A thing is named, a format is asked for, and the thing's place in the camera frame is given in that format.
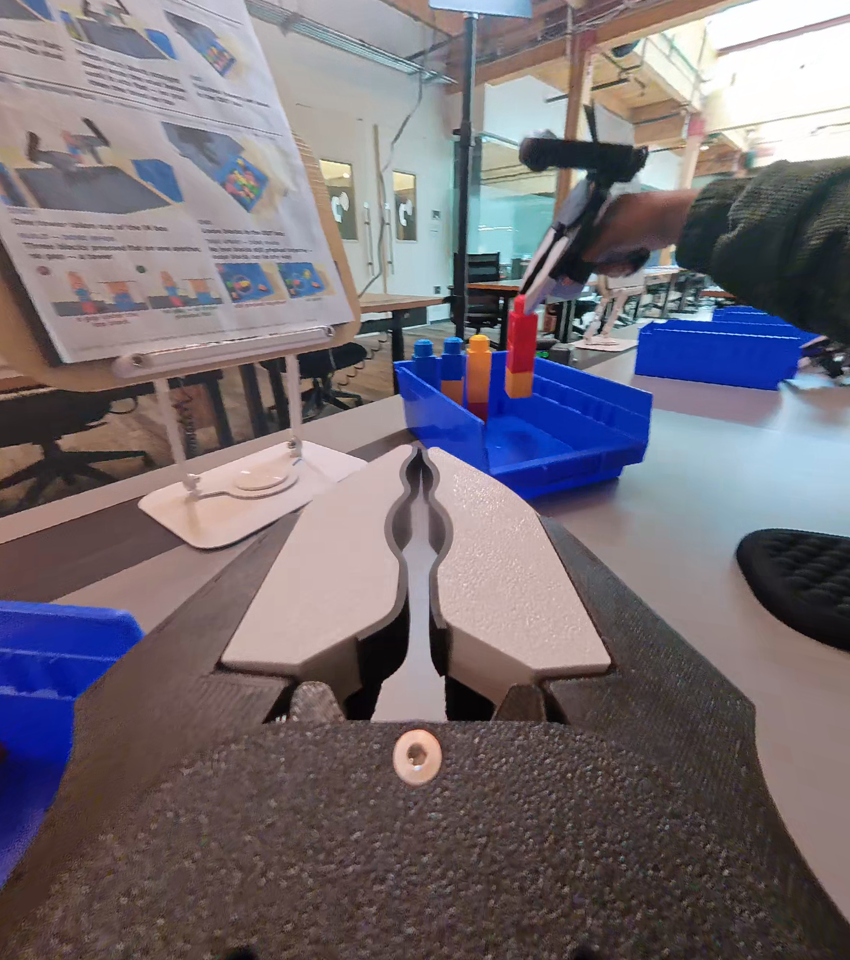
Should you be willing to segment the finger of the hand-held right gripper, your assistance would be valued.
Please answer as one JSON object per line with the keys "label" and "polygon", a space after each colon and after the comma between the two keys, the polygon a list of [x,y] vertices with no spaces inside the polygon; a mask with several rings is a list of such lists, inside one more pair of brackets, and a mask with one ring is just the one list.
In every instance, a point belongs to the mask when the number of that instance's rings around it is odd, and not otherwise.
{"label": "finger of the hand-held right gripper", "polygon": [[583,291],[582,279],[571,277],[570,267],[561,266],[568,240],[543,240],[529,263],[529,308],[538,309],[547,301],[576,300]]}
{"label": "finger of the hand-held right gripper", "polygon": [[572,281],[562,273],[553,274],[568,245],[567,226],[560,221],[554,222],[525,271],[521,284],[522,295],[525,297],[570,297],[572,295]]}

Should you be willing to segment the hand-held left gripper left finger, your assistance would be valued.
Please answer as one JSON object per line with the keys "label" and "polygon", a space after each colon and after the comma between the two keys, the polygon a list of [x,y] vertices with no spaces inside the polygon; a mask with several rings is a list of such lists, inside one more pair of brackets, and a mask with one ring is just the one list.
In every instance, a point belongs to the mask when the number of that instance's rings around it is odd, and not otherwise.
{"label": "hand-held left gripper left finger", "polygon": [[349,719],[370,720],[408,648],[409,472],[398,446],[302,510],[220,664],[320,682]]}

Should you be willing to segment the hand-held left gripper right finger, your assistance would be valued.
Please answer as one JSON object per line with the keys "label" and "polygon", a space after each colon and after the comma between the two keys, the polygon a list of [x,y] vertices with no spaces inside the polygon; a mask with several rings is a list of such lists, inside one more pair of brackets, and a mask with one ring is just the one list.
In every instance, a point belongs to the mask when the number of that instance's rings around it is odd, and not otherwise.
{"label": "hand-held left gripper right finger", "polygon": [[441,448],[423,466],[447,716],[492,716],[513,687],[605,675],[611,654],[538,511]]}

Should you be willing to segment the blue plastic bin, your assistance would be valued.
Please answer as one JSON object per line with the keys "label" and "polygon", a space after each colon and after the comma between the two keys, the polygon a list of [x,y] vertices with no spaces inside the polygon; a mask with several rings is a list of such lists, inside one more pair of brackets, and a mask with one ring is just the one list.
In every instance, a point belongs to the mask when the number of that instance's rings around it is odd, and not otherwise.
{"label": "blue plastic bin", "polygon": [[407,429],[531,500],[618,478],[643,461],[653,397],[649,392],[550,360],[535,361],[533,392],[504,390],[505,357],[493,355],[483,421],[397,364]]}
{"label": "blue plastic bin", "polygon": [[123,610],[0,602],[0,889],[55,800],[79,697],[143,636]]}

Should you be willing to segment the person's right forearm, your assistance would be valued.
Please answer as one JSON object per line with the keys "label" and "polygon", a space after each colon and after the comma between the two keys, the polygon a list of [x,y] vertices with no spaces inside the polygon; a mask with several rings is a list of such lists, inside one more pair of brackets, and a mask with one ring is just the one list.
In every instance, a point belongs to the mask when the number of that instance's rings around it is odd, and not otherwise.
{"label": "person's right forearm", "polygon": [[850,157],[709,183],[675,253],[749,306],[850,347]]}

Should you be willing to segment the person's right hand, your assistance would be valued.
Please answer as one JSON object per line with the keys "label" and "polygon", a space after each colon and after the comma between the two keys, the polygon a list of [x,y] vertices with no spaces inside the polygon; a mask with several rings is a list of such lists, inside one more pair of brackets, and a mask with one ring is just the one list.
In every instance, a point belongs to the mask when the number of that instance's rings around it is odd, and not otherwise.
{"label": "person's right hand", "polygon": [[596,223],[583,259],[602,272],[628,273],[626,263],[637,250],[653,253],[678,244],[697,195],[685,189],[614,198]]}

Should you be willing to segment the long wooden table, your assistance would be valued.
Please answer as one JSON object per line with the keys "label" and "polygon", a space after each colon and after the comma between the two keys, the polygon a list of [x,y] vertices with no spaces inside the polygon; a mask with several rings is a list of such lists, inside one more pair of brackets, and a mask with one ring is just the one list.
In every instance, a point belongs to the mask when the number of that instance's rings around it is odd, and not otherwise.
{"label": "long wooden table", "polygon": [[509,329],[508,316],[521,282],[498,280],[470,282],[467,285],[465,326],[480,332],[485,327],[498,329],[496,349],[503,350]]}

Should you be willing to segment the black office chair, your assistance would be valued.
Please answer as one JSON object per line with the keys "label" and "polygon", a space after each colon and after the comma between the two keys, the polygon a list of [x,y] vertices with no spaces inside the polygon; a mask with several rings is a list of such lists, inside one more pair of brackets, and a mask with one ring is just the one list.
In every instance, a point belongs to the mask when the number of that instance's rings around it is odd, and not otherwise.
{"label": "black office chair", "polygon": [[303,420],[317,419],[329,407],[347,411],[362,406],[364,400],[360,394],[335,386],[335,375],[360,367],[368,357],[366,348],[359,342],[300,354],[300,379],[310,383],[309,389],[301,394]]}
{"label": "black office chair", "polygon": [[455,334],[466,338],[466,330],[480,333],[484,328],[495,328],[501,322],[503,294],[497,284],[501,280],[501,254],[469,253],[464,264],[465,306],[459,316],[459,297],[451,288],[452,322]]}
{"label": "black office chair", "polygon": [[42,495],[57,481],[75,487],[80,478],[100,485],[116,479],[100,469],[99,463],[140,459],[154,468],[151,455],[139,449],[119,451],[70,451],[61,446],[63,438],[101,426],[114,405],[138,402],[134,388],[81,392],[69,390],[27,391],[0,394],[0,450],[33,446],[41,458],[0,480],[0,492],[29,481],[30,487],[17,504],[18,510],[38,505]]}

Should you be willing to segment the white document stand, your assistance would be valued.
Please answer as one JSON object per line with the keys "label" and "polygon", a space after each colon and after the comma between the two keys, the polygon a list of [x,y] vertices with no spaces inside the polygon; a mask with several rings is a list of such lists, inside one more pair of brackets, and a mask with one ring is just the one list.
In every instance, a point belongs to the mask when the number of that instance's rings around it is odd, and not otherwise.
{"label": "white document stand", "polygon": [[638,270],[622,278],[598,276],[595,287],[599,300],[594,317],[575,347],[596,353],[620,353],[626,349],[626,344],[612,336],[612,331],[627,302],[634,297],[640,301],[645,293],[645,273]]}
{"label": "white document stand", "polygon": [[[39,354],[36,335],[26,327],[23,297],[15,293],[11,270],[0,259],[0,357],[7,366],[48,387],[75,392],[102,392],[148,382],[156,388],[179,477],[143,498],[141,509],[199,549],[235,544],[304,507],[312,498],[361,468],[360,462],[352,457],[301,440],[299,410],[289,412],[291,435],[283,446],[275,445],[203,473],[195,473],[192,466],[186,465],[181,440],[172,427],[174,410],[168,395],[169,378],[276,358],[285,358],[287,373],[293,375],[298,372],[298,354],[337,346],[358,331],[358,296],[337,236],[321,171],[309,149],[293,131],[292,134],[306,164],[321,222],[355,314],[355,318],[337,332],[317,331],[316,336],[295,338],[290,346],[275,348],[269,353],[232,342],[153,354],[134,353],[107,362],[52,366]],[[273,347],[277,342],[276,337],[265,340]]]}

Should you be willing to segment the black pole stand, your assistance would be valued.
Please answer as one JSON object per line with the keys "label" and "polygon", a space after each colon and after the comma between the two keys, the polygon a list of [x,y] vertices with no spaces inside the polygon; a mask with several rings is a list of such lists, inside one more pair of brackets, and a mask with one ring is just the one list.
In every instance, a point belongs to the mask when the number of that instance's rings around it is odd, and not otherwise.
{"label": "black pole stand", "polygon": [[432,11],[461,13],[464,16],[464,66],[460,84],[461,108],[456,143],[455,199],[456,227],[451,293],[455,336],[465,338],[468,311],[467,247],[470,213],[471,162],[474,148],[473,111],[478,59],[479,18],[532,17],[531,1],[429,1]]}

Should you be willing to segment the wooden desk with black legs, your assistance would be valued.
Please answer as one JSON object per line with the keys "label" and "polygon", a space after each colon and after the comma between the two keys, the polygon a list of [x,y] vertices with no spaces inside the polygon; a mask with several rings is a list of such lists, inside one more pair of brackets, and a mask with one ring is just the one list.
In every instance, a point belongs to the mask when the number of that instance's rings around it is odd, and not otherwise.
{"label": "wooden desk with black legs", "polygon": [[388,333],[392,362],[403,362],[406,358],[404,329],[408,316],[432,306],[447,306],[450,301],[449,296],[438,295],[361,293],[359,335]]}
{"label": "wooden desk with black legs", "polygon": [[[215,438],[220,449],[233,445],[236,441],[228,413],[226,411],[222,383],[224,371],[214,369],[168,379],[168,387],[172,391],[183,392],[196,388],[199,391],[199,408],[209,424],[215,427]],[[10,369],[0,368],[0,399],[19,395],[29,396],[52,390],[45,384],[29,377],[15,374]]]}

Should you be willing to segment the stack of blue bins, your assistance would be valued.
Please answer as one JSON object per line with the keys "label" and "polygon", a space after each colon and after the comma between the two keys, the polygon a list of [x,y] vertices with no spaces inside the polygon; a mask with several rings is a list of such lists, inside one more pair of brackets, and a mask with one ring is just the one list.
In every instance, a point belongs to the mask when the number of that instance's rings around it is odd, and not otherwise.
{"label": "stack of blue bins", "polygon": [[743,389],[777,390],[798,371],[817,335],[744,307],[709,319],[654,321],[638,335],[635,375]]}

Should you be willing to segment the printed instruction sheet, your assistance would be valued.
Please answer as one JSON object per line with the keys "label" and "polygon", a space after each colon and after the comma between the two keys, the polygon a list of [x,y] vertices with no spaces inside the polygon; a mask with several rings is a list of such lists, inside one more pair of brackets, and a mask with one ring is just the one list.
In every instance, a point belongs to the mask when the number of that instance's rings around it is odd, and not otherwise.
{"label": "printed instruction sheet", "polygon": [[52,366],[355,318],[245,2],[0,2],[0,259]]}

